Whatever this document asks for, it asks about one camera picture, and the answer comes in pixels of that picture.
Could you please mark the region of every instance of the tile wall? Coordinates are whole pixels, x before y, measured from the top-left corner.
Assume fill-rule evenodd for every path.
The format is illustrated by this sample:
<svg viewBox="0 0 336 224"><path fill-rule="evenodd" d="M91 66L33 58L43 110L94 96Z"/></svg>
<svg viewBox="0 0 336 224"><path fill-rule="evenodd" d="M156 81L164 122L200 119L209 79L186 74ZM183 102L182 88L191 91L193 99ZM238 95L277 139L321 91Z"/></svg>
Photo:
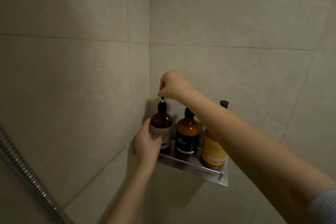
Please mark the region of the tile wall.
<svg viewBox="0 0 336 224"><path fill-rule="evenodd" d="M150 0L150 98L192 86L336 178L336 0ZM184 107L170 102L175 121ZM229 162L229 187L157 165L151 223L284 223Z"/></svg>
<svg viewBox="0 0 336 224"><path fill-rule="evenodd" d="M148 113L149 0L1 0L0 53L0 122L69 216L101 223ZM49 220L1 177L3 222Z"/></svg>

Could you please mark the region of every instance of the hand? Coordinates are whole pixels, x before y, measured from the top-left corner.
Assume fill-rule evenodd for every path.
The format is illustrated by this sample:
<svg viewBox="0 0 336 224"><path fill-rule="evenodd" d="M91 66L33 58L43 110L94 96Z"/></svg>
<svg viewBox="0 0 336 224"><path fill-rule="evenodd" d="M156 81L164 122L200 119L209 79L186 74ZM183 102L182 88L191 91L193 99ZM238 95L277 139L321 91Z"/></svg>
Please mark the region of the hand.
<svg viewBox="0 0 336 224"><path fill-rule="evenodd" d="M165 97L181 102L184 97L193 92L191 85L178 71L168 71L163 74L160 80L159 97Z"/></svg>
<svg viewBox="0 0 336 224"><path fill-rule="evenodd" d="M151 118L147 119L142 125L135 137L134 145L140 165L154 169L162 145L162 140L167 133L164 132L157 139L153 140L149 132L150 122Z"/></svg>

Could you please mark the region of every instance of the black label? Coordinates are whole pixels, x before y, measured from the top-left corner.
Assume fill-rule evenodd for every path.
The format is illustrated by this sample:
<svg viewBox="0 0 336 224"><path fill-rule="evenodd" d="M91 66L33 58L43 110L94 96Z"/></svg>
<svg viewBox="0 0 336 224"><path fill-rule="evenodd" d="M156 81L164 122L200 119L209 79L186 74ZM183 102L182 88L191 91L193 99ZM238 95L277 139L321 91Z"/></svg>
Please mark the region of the black label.
<svg viewBox="0 0 336 224"><path fill-rule="evenodd" d="M197 154L200 135L185 136L176 131L175 152L183 157L192 157Z"/></svg>

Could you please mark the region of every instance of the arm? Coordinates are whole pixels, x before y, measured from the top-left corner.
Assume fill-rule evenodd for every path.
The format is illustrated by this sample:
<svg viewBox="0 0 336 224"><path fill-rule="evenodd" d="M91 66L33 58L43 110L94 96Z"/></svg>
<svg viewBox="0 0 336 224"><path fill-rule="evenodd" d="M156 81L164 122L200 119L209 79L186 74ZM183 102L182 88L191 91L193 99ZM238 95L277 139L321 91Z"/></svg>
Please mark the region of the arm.
<svg viewBox="0 0 336 224"><path fill-rule="evenodd" d="M166 136L161 134L156 140L153 140L149 133L150 121L150 118L145 121L134 141L139 167L105 224L133 224L139 216L147 184L158 158L162 139Z"/></svg>
<svg viewBox="0 0 336 224"><path fill-rule="evenodd" d="M193 90L183 76L165 73L158 96L188 107L237 166L289 223L304 221L311 200L336 182L233 113Z"/></svg>

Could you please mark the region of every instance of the orange label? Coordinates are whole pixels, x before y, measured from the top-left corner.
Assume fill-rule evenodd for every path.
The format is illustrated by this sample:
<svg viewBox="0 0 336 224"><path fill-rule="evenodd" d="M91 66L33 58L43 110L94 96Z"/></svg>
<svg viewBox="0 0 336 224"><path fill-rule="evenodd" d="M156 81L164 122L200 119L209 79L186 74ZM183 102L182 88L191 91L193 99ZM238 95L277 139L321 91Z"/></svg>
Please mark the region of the orange label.
<svg viewBox="0 0 336 224"><path fill-rule="evenodd" d="M204 136L202 149L202 158L204 161L214 166L221 166L225 164L227 156L228 155L219 143L212 141L207 136Z"/></svg>

